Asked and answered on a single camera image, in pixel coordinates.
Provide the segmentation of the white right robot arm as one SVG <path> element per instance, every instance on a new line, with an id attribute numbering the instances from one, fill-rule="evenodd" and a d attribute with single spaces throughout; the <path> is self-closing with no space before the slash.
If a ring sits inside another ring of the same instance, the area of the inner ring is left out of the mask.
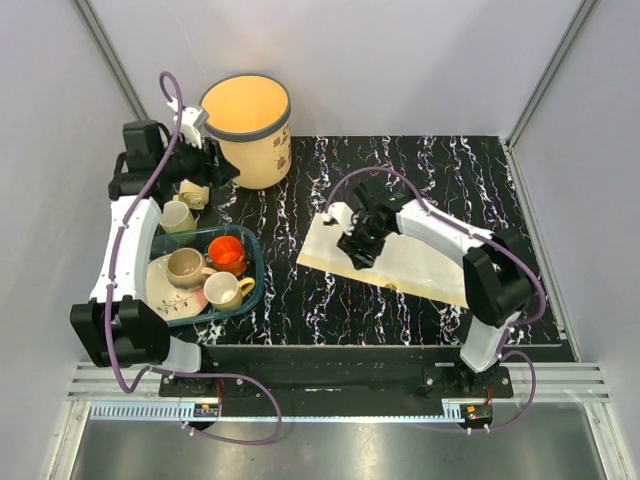
<path id="1" fill-rule="evenodd" d="M 490 383 L 488 370 L 499 362 L 507 329 L 533 299 L 543 298 L 537 275 L 518 256 L 521 239 L 510 231 L 478 229 L 430 205 L 406 177 L 407 190 L 393 193 L 362 182 L 353 188 L 359 208 L 327 200 L 324 222 L 344 229 L 337 247 L 357 270 L 369 269 L 392 234 L 417 240 L 461 267 L 472 321 L 460 350 L 462 366 L 454 384 L 476 396 Z"/>

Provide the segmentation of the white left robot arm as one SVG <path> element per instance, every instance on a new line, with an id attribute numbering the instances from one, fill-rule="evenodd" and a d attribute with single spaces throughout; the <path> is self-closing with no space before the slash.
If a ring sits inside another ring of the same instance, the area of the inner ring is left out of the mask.
<path id="1" fill-rule="evenodd" d="M 124 125 L 124 152 L 108 184 L 110 233 L 101 272 L 89 299 L 75 304 L 70 324 L 98 367 L 152 365 L 181 373 L 196 396 L 215 386 L 216 372 L 201 362 L 198 346 L 170 334 L 147 304 L 146 278 L 161 206 L 182 181 L 220 187 L 239 171 L 219 144 L 203 134 L 199 115 L 175 117 L 168 129 L 153 120 Z"/>

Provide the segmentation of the detached white trash bag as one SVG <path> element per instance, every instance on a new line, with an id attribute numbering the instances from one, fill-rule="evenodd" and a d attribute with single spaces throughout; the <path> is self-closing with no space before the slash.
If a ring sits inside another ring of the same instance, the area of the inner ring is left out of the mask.
<path id="1" fill-rule="evenodd" d="M 333 275 L 396 290 L 405 294 L 465 307 L 462 267 L 415 239 L 391 234 L 374 266 L 355 269 L 337 242 L 338 225 L 325 225 L 320 214 L 313 217 L 297 263 Z"/>

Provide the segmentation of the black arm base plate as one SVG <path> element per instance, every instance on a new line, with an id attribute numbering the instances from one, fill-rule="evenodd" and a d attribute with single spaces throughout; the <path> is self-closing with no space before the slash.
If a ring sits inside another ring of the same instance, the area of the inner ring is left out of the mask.
<path id="1" fill-rule="evenodd" d="M 204 349 L 204 367 L 251 376 L 276 391 L 400 391 L 431 398 L 513 396 L 509 371 L 474 373 L 447 346 L 221 345 Z"/>

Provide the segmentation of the white trash bag roll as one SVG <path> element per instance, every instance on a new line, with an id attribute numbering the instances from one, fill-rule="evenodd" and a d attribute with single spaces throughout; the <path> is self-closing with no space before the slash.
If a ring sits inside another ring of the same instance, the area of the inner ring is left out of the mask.
<path id="1" fill-rule="evenodd" d="M 182 180 L 177 200 L 185 203 L 191 210 L 202 211 L 209 203 L 210 187 L 201 186 L 190 180 Z"/>

